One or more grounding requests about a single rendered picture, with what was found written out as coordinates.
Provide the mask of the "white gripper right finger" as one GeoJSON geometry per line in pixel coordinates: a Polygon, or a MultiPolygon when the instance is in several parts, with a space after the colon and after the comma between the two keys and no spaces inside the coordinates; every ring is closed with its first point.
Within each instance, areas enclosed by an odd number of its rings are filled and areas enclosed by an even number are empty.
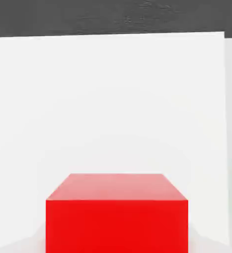
{"type": "Polygon", "coordinates": [[[232,253],[232,247],[200,236],[189,224],[189,253],[232,253]]]}

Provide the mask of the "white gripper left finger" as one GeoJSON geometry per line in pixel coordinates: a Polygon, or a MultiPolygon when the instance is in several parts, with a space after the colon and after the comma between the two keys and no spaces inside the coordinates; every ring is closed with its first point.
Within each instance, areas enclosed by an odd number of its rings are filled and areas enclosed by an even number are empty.
{"type": "Polygon", "coordinates": [[[46,253],[45,224],[33,236],[0,247],[0,253],[46,253]]]}

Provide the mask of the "small red cube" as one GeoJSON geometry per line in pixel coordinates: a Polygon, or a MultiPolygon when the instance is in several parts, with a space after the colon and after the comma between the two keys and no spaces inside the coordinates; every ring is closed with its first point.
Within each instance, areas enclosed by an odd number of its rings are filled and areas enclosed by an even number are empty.
{"type": "Polygon", "coordinates": [[[45,253],[188,253],[188,200],[162,174],[70,174],[45,219],[45,253]]]}

